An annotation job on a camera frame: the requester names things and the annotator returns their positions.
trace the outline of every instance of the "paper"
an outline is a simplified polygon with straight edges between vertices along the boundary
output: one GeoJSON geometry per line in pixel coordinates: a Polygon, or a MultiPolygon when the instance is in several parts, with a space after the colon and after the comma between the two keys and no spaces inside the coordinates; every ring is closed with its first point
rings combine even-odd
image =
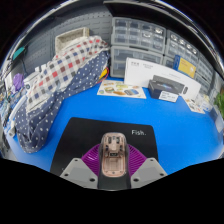
{"type": "Polygon", "coordinates": [[[205,112],[203,111],[202,108],[200,108],[199,106],[197,106],[197,104],[191,100],[191,99],[188,99],[188,98],[184,98],[184,101],[186,102],[186,104],[188,105],[188,107],[190,108],[190,110],[192,112],[196,112],[196,113],[200,113],[200,114],[205,114],[205,112]]]}
{"type": "Polygon", "coordinates": [[[155,76],[166,79],[167,84],[172,84],[174,88],[178,89],[178,94],[193,100],[197,97],[201,88],[200,83],[174,69],[149,61],[127,58],[125,84],[148,88],[149,80],[155,80],[155,76]]]}
{"type": "Polygon", "coordinates": [[[124,82],[114,80],[104,80],[100,85],[97,95],[146,99],[141,87],[126,85],[124,82]]]}

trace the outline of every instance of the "label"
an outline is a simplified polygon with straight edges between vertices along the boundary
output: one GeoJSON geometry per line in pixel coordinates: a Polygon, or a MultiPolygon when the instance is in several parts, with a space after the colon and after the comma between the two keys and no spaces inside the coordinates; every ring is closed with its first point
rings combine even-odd
{"type": "Polygon", "coordinates": [[[166,92],[166,91],[162,91],[160,96],[159,96],[160,100],[166,100],[166,101],[170,101],[170,102],[176,102],[177,98],[178,98],[177,94],[169,93],[169,92],[166,92]]]}

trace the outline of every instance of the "white box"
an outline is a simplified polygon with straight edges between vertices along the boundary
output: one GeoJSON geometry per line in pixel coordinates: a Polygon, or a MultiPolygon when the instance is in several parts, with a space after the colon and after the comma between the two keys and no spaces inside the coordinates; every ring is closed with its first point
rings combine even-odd
{"type": "Polygon", "coordinates": [[[153,80],[154,76],[180,83],[184,86],[180,95],[192,100],[195,100],[201,88],[200,83],[173,69],[149,61],[127,58],[125,84],[148,88],[149,80],[153,80]]]}
{"type": "Polygon", "coordinates": [[[209,103],[209,97],[205,94],[199,93],[195,99],[195,103],[203,110],[210,112],[212,105],[209,103]]]}

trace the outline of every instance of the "yellow object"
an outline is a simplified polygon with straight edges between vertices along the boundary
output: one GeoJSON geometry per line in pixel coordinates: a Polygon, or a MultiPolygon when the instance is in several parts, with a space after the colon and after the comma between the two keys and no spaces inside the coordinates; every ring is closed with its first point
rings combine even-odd
{"type": "Polygon", "coordinates": [[[187,75],[189,75],[191,78],[194,78],[196,67],[194,65],[192,65],[190,62],[181,58],[178,70],[181,71],[181,72],[184,72],[187,75]]]}
{"type": "Polygon", "coordinates": [[[99,79],[103,78],[106,74],[107,74],[107,69],[105,68],[105,69],[103,70],[103,72],[101,73],[99,79]]]}

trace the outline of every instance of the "white container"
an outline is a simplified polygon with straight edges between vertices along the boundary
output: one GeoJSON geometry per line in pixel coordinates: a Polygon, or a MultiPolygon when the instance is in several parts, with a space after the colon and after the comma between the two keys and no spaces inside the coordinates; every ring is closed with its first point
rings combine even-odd
{"type": "Polygon", "coordinates": [[[40,72],[33,72],[32,74],[30,74],[27,78],[24,79],[24,86],[27,90],[27,92],[30,90],[30,88],[32,87],[32,84],[35,80],[35,78],[40,75],[40,72]]]}
{"type": "Polygon", "coordinates": [[[83,27],[60,34],[55,37],[55,53],[58,54],[62,49],[80,37],[89,37],[89,28],[83,27]]]}

